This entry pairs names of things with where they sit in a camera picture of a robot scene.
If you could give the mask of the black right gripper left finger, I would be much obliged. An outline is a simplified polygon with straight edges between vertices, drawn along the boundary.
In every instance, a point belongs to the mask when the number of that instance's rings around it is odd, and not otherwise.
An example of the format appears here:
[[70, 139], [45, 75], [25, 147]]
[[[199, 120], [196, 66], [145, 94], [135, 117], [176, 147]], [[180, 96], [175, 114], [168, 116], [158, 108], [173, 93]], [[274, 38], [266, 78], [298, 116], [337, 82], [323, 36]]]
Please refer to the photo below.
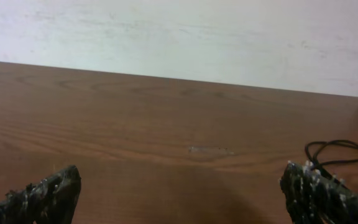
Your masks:
[[0, 201], [0, 224], [71, 224], [80, 192], [79, 170], [70, 165], [38, 184], [10, 190]]

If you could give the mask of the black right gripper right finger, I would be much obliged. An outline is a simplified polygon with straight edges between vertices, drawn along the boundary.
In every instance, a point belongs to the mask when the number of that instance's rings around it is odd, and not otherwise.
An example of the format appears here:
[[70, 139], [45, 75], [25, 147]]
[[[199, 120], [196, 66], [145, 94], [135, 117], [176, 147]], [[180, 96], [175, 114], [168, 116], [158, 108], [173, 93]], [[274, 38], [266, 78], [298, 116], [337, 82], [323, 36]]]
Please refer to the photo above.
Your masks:
[[279, 180], [294, 224], [358, 224], [358, 194], [308, 165], [288, 162]]

